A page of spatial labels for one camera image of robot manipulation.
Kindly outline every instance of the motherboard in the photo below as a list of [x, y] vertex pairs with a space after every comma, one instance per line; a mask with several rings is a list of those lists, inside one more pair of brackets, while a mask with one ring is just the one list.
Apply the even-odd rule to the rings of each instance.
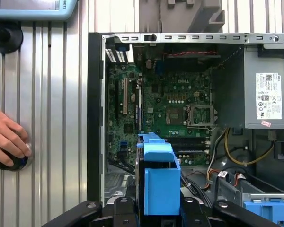
[[209, 76], [163, 73], [160, 61], [151, 64], [107, 70], [109, 156], [134, 164], [138, 134], [154, 132], [172, 144], [182, 166], [207, 165], [214, 122]]

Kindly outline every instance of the finger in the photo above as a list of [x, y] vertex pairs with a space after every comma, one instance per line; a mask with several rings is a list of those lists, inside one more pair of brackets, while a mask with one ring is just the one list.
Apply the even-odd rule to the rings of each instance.
[[23, 152], [10, 140], [0, 134], [0, 147], [18, 158], [24, 158]]
[[0, 162], [6, 166], [13, 166], [14, 162], [0, 149]]
[[0, 133], [3, 136], [5, 136], [8, 140], [10, 140], [14, 145], [16, 145], [23, 152], [25, 156], [28, 157], [31, 155], [31, 151], [24, 143], [24, 141], [6, 125], [0, 126]]
[[6, 125], [14, 130], [15, 132], [17, 132], [20, 136], [20, 138], [23, 140], [23, 141], [26, 141], [27, 138], [28, 138], [28, 134], [27, 132], [24, 130], [24, 128], [21, 127], [21, 125], [18, 125], [16, 122], [14, 122], [13, 120], [7, 118], [6, 121], [5, 121]]

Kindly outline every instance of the dell logo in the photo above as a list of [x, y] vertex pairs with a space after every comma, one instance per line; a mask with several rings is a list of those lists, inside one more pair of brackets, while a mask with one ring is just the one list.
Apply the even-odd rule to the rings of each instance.
[[67, 0], [63, 0], [63, 9], [66, 9], [66, 2]]
[[178, 83], [179, 84], [189, 84], [189, 80], [188, 79], [178, 79]]

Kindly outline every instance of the black mounting bracket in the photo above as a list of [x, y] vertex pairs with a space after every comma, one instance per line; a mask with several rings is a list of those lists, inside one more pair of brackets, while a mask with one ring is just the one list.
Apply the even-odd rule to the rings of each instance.
[[0, 53], [8, 54], [18, 50], [23, 42], [23, 33], [19, 24], [0, 22]]

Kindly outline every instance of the black knob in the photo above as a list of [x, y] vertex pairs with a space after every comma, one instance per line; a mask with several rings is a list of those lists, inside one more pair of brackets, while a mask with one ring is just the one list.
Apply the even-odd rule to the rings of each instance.
[[23, 169], [28, 164], [28, 157], [18, 158], [10, 154], [9, 152], [2, 150], [13, 162], [13, 166], [6, 166], [2, 162], [0, 162], [1, 170], [9, 170], [9, 171], [19, 171]]
[[23, 33], [19, 24], [14, 22], [0, 22], [0, 53], [13, 53], [20, 48]]

